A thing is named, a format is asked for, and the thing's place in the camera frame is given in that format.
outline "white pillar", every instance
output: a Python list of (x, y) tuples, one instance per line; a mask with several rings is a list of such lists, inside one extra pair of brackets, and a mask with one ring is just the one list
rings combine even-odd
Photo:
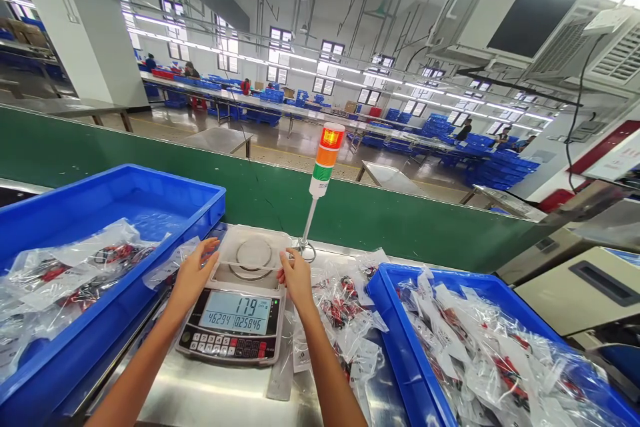
[(119, 0), (33, 0), (80, 98), (148, 105)]

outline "air conditioner vent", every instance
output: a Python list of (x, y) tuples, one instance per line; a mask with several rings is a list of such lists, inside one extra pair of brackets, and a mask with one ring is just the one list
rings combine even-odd
[(640, 25), (632, 28), (600, 62), (592, 69), (597, 73), (617, 81), (626, 83), (640, 69)]
[(582, 30), (588, 23), (589, 21), (578, 21), (562, 26), (529, 72), (548, 75), (562, 70), (586, 42), (587, 38), (582, 36)]

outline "forearm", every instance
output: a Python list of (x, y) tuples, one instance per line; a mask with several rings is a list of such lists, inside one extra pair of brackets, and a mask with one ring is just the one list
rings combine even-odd
[(366, 426), (367, 422), (329, 342), (320, 314), (313, 301), (310, 302), (310, 306), (298, 312), (307, 337), (323, 423), (325, 427), (347, 423), (352, 427)]
[(88, 427), (134, 425), (182, 319), (169, 308), (165, 310), (86, 424)]

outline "hand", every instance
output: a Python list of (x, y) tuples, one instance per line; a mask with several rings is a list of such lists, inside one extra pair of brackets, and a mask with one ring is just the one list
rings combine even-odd
[[(198, 300), (202, 289), (211, 276), (211, 270), (220, 256), (218, 251), (211, 255), (211, 250), (219, 244), (220, 241), (217, 237), (203, 240), (180, 266), (178, 278), (167, 304), (167, 311), (175, 314), (180, 320), (187, 315), (189, 309)], [(207, 263), (200, 268), (207, 256), (209, 256)]]
[(293, 259), (289, 259), (285, 252), (280, 252), (282, 268), (278, 271), (278, 282), (284, 284), (289, 291), (289, 297), (298, 312), (305, 308), (315, 309), (313, 294), (311, 293), (311, 266), (295, 249), (287, 249)]

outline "air conditioner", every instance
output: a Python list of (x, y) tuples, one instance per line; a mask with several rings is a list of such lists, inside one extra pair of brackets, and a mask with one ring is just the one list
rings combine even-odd
[[(577, 92), (582, 68), (597, 37), (582, 36), (590, 19), (563, 25), (531, 65), (525, 79)], [(585, 69), (584, 88), (633, 97), (640, 91), (640, 13), (598, 42)]]
[(490, 59), (526, 69), (571, 15), (577, 0), (451, 0), (429, 54), (482, 66)]

